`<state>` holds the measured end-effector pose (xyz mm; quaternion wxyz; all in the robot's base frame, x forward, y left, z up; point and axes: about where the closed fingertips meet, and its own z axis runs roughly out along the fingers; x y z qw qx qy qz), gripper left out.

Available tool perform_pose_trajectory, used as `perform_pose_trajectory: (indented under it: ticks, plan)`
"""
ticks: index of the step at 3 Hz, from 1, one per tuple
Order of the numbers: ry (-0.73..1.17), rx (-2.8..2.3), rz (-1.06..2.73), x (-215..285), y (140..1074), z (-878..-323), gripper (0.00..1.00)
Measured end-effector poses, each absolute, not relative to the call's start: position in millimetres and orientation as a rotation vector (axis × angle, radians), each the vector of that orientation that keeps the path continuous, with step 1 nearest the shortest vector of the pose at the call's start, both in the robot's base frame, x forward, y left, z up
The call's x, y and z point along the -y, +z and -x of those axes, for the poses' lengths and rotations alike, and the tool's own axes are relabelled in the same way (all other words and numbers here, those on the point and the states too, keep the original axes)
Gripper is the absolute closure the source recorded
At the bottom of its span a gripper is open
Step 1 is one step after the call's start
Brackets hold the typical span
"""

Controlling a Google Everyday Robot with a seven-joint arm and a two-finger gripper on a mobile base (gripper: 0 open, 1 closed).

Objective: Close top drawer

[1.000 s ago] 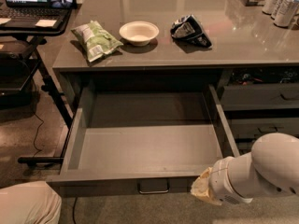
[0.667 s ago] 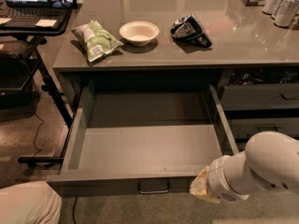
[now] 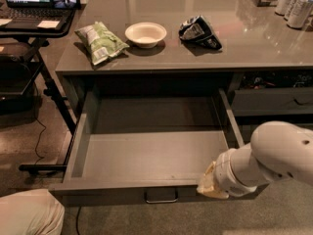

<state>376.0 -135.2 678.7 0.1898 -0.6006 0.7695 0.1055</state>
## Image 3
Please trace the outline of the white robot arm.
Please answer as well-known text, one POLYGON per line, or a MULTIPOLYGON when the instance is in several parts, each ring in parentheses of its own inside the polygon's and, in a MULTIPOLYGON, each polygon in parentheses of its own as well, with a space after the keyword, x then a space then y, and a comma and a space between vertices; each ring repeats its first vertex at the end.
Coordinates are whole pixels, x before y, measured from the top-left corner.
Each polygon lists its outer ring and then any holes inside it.
POLYGON ((200 179, 197 191, 216 199, 242 197, 288 178, 313 185, 313 131, 269 121, 252 132, 249 143, 220 154, 200 179))

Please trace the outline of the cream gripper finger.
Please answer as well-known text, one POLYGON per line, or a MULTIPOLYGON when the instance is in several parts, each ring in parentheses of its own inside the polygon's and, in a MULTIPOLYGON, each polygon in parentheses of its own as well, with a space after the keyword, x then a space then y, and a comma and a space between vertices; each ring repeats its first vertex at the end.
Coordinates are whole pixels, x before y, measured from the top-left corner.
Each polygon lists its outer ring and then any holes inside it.
POLYGON ((228 199, 229 194, 222 190, 214 179, 215 168, 216 162, 212 162, 200 179, 197 187, 197 192, 208 198, 222 200, 228 199))

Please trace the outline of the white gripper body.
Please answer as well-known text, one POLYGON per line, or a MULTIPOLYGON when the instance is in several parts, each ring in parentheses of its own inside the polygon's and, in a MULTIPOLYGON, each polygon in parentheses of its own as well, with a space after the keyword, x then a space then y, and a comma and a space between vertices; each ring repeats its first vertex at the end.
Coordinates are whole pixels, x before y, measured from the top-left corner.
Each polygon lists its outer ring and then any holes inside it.
POLYGON ((254 192, 256 186, 245 186, 236 178, 231 167, 231 159, 234 153, 235 149, 232 148, 219 155, 213 176, 216 184, 223 192, 227 193, 229 196, 242 197, 254 192))

